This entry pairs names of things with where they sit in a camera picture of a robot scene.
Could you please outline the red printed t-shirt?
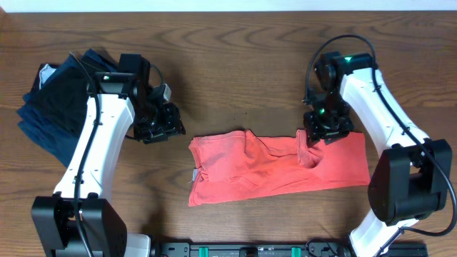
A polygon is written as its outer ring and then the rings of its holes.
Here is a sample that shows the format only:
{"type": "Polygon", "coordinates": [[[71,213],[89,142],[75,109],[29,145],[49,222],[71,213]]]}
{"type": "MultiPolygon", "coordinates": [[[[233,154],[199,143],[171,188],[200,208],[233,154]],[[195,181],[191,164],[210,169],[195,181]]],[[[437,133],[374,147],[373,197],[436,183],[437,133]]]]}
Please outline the red printed t-shirt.
{"type": "Polygon", "coordinates": [[[190,206],[366,186],[370,181],[361,133],[327,144],[309,143],[304,130],[294,137],[232,131],[193,138],[189,150],[195,161],[190,206]]]}

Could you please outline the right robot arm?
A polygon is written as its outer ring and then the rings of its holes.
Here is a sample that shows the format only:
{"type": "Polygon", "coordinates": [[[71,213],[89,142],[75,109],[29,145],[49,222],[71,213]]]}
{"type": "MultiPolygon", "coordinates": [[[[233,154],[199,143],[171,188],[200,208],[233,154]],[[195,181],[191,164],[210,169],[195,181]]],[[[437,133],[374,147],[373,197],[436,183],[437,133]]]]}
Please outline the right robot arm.
{"type": "Polygon", "coordinates": [[[432,140],[406,115],[385,86],[374,54],[321,54],[311,63],[324,91],[306,92],[313,110],[304,116],[309,143],[342,141],[354,130],[354,111],[379,155],[368,185],[370,211],[349,235],[340,256],[418,256],[426,247],[395,240],[456,200],[449,175],[452,150],[432,140]]]}

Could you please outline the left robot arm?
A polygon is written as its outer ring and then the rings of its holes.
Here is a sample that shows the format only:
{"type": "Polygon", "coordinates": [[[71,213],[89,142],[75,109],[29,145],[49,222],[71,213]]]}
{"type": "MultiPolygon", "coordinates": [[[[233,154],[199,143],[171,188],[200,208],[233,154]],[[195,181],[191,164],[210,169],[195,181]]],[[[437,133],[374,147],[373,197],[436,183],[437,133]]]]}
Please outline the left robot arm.
{"type": "Polygon", "coordinates": [[[38,196],[31,217],[46,256],[160,256],[150,236],[128,233],[111,206],[111,190],[122,143],[144,144],[185,134],[171,89],[149,86],[154,65],[140,54],[122,54],[117,71],[89,74],[86,118],[72,160],[51,196],[38,196]]]}

